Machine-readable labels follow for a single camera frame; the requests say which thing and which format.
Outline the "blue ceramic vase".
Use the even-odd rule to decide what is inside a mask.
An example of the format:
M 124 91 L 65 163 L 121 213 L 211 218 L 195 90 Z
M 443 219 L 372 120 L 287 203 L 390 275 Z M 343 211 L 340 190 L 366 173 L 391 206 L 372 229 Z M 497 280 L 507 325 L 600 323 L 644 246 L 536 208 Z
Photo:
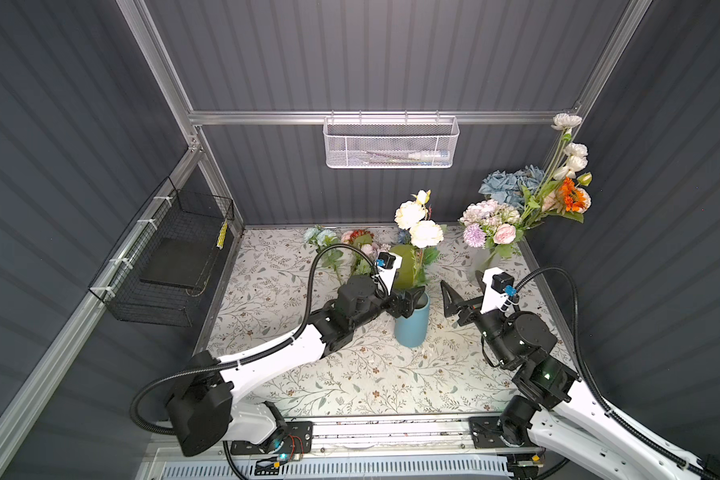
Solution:
M 420 289 L 414 293 L 415 302 L 411 314 L 395 319 L 394 336 L 404 347 L 416 348 L 423 344 L 427 336 L 430 317 L 430 298 Z

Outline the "clear ribbed glass vase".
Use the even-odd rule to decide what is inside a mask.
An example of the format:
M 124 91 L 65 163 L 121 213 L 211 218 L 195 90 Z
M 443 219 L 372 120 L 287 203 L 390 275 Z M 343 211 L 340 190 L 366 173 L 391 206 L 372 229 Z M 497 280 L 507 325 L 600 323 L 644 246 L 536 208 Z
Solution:
M 484 272 L 493 268 L 500 256 L 493 248 L 474 249 L 470 254 L 471 264 L 467 269 L 468 279 L 481 289 L 485 289 Z

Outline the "cream rose stem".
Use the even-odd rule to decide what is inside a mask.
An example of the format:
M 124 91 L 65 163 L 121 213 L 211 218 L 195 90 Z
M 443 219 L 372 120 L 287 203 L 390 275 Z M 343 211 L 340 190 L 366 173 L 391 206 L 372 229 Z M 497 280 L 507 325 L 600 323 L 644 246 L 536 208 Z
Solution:
M 443 226 L 431 218 L 430 196 L 430 190 L 419 190 L 395 212 L 398 229 L 409 231 L 409 244 L 416 249 L 414 287 L 427 284 L 427 269 L 438 259 L 438 246 L 444 240 Z

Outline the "pale blue white flower stem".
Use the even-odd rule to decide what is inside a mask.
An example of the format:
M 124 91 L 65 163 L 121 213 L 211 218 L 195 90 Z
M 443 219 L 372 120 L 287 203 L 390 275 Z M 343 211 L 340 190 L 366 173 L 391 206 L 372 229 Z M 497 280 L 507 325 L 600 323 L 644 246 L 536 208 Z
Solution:
M 331 249 L 331 246 L 341 243 L 336 232 L 333 229 L 315 225 L 306 230 L 303 241 L 306 245 L 315 248 L 321 267 L 330 270 L 336 276 L 338 282 L 342 283 L 343 251 L 341 249 Z

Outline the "blue rose bouquet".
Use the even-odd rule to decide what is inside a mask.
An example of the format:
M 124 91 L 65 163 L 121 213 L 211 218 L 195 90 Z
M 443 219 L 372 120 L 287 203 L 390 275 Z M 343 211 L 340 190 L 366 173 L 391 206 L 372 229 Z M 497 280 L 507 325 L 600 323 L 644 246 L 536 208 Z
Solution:
M 535 165 L 508 173 L 494 171 L 482 180 L 478 193 L 486 199 L 510 205 L 522 210 L 524 208 L 525 189 L 533 192 L 540 186 L 544 172 Z

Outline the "peach rose stem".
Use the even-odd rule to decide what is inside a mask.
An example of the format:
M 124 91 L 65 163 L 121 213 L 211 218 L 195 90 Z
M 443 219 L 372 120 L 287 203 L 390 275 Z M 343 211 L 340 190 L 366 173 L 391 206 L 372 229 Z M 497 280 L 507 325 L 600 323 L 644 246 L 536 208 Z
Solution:
M 543 196 L 542 211 L 557 215 L 584 214 L 591 206 L 591 197 L 585 190 L 591 182 L 589 172 L 576 178 L 553 181 L 549 192 Z

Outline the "orange gerbera flower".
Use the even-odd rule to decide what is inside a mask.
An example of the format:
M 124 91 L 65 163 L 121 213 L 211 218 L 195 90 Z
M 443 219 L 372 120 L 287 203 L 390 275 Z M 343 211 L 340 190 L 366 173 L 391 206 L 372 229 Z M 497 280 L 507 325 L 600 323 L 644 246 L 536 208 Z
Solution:
M 584 222 L 584 214 L 591 206 L 591 197 L 586 190 L 578 186 L 571 178 L 565 178 L 561 186 L 555 192 L 557 215 Z

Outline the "white ranunculus stem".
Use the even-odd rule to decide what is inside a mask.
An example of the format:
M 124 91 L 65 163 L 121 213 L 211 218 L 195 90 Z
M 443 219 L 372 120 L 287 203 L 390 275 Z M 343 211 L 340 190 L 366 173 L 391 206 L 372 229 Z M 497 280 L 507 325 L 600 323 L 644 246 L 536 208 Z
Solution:
M 533 192 L 525 189 L 524 208 L 521 213 L 522 226 L 532 229 L 539 226 L 548 216 L 559 216 L 554 212 L 543 212 L 543 196 L 549 192 L 552 182 L 565 177 L 576 178 L 585 174 L 588 166 L 588 148 L 573 141 L 575 130 L 583 119 L 575 114 L 558 113 L 552 119 L 551 128 L 559 133 L 552 159 L 544 171 L 544 178 Z

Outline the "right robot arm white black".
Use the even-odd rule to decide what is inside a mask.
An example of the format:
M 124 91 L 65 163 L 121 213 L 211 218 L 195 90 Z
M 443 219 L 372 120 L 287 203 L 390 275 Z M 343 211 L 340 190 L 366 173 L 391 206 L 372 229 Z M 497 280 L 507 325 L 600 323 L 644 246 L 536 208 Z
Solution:
M 720 479 L 720 459 L 655 434 L 555 358 L 556 336 L 517 309 L 512 276 L 490 269 L 485 277 L 481 298 L 465 300 L 447 283 L 441 291 L 445 316 L 475 326 L 486 362 L 513 375 L 518 393 L 493 428 L 504 443 L 553 451 L 603 479 Z

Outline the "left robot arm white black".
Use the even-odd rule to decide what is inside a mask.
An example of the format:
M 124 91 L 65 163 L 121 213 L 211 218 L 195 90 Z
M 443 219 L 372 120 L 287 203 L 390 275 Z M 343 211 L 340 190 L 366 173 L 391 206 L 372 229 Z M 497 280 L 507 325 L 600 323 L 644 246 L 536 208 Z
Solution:
M 278 451 L 288 436 L 283 415 L 270 401 L 254 403 L 245 398 L 277 376 L 338 352 L 360 327 L 381 314 L 412 314 L 423 294 L 424 289 L 417 287 L 384 296 L 371 277 L 353 276 L 338 289 L 336 299 L 309 313 L 300 335 L 284 335 L 289 344 L 277 352 L 255 357 L 276 346 L 275 339 L 224 358 L 207 351 L 195 355 L 189 363 L 192 368 L 225 368 L 173 384 L 166 408 L 182 454 L 196 456 L 222 441 L 243 442 L 260 453 Z

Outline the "blue hydrangea flower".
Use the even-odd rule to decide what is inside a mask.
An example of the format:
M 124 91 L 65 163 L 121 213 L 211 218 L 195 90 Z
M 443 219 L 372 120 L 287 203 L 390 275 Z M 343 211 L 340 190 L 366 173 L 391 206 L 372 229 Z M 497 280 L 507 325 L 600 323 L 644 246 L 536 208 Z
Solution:
M 408 230 L 404 230 L 404 229 L 398 230 L 397 243 L 398 244 L 409 244 L 410 243 L 410 233 Z

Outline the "mixed pastel flower bunch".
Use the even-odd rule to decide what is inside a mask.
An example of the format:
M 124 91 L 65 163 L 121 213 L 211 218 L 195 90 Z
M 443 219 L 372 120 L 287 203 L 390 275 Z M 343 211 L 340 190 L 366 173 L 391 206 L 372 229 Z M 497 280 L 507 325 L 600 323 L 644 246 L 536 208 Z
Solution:
M 341 236 L 341 242 L 361 250 L 371 260 L 376 260 L 381 251 L 381 244 L 375 240 L 375 234 L 368 229 L 346 231 Z M 353 253 L 350 263 L 350 275 L 364 275 L 369 272 L 369 264 L 360 255 Z

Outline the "marker pen in basket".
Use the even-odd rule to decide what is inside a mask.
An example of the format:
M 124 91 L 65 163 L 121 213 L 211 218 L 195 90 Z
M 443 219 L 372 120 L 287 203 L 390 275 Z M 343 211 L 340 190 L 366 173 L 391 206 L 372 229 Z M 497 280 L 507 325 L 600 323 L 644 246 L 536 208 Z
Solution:
M 447 150 L 425 150 L 402 154 L 367 151 L 367 154 L 372 158 L 403 165 L 449 165 L 451 162 L 451 153 Z

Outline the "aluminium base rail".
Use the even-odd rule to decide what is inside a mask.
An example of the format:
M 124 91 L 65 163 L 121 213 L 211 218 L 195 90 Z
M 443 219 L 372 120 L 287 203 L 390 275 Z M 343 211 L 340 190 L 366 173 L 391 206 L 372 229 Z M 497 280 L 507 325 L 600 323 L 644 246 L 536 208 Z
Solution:
M 497 414 L 295 418 L 265 452 L 224 441 L 195 457 L 158 445 L 140 479 L 560 479 L 576 458 L 599 479 L 638 479 L 618 454 L 583 432 L 544 421 L 541 440 L 500 437 Z

